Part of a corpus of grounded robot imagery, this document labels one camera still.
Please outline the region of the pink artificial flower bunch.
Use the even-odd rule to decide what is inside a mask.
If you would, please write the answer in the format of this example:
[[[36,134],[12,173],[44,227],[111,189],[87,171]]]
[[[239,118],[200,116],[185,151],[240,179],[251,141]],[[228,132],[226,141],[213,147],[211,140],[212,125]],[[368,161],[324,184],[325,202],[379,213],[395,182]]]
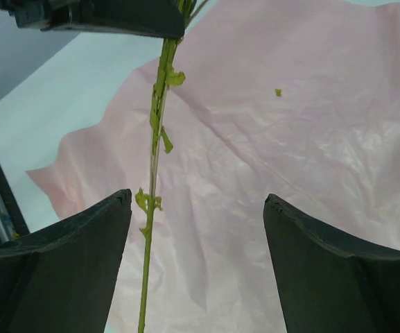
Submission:
[[[150,107],[151,140],[149,192],[146,193],[143,189],[139,189],[139,191],[135,194],[135,201],[137,205],[146,214],[146,224],[140,229],[145,239],[145,246],[139,322],[137,328],[138,333],[143,333],[146,326],[146,308],[148,299],[154,215],[156,210],[162,210],[162,198],[156,194],[159,146],[160,144],[164,145],[165,153],[170,153],[173,149],[173,144],[168,137],[165,127],[163,126],[166,95],[170,87],[180,86],[186,79],[184,72],[176,71],[173,68],[175,53],[182,40],[182,37],[166,38],[162,44],[162,52],[159,57],[159,64],[157,68],[157,79],[153,85]]]

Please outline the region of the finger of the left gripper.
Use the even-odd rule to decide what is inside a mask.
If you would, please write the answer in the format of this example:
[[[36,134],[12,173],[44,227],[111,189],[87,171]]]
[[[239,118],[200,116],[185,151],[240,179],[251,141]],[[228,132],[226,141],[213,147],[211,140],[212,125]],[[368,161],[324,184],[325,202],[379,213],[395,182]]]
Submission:
[[[53,10],[40,30],[177,39],[184,36],[185,23],[174,1],[72,1]]]

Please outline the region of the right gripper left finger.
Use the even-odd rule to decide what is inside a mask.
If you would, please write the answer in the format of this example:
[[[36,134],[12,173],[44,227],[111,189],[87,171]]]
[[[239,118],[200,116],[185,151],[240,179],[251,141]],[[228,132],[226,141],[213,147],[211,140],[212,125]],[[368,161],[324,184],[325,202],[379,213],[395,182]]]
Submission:
[[[0,332],[99,333],[128,236],[132,194],[0,245]]]

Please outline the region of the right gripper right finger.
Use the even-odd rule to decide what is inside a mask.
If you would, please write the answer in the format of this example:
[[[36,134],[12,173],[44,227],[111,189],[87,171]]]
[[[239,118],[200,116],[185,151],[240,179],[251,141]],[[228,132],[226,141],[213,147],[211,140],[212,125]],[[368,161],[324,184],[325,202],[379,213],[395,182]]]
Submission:
[[[400,332],[400,250],[339,230],[274,194],[263,222],[288,332]]]

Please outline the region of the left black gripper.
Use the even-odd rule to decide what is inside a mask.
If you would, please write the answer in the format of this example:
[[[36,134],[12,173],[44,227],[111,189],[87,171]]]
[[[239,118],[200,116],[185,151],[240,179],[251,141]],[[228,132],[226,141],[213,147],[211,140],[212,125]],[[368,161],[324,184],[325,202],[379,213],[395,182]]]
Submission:
[[[14,17],[18,28],[47,30],[57,21],[58,16],[69,14],[71,4],[73,1],[67,0],[0,0],[0,10]]]

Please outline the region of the pink tissue paper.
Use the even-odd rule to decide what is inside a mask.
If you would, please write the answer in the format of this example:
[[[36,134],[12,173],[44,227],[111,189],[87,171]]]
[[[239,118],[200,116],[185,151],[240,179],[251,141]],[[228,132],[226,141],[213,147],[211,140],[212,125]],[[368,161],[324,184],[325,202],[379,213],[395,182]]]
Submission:
[[[173,66],[147,332],[285,331],[269,194],[400,250],[400,3],[219,1]]]

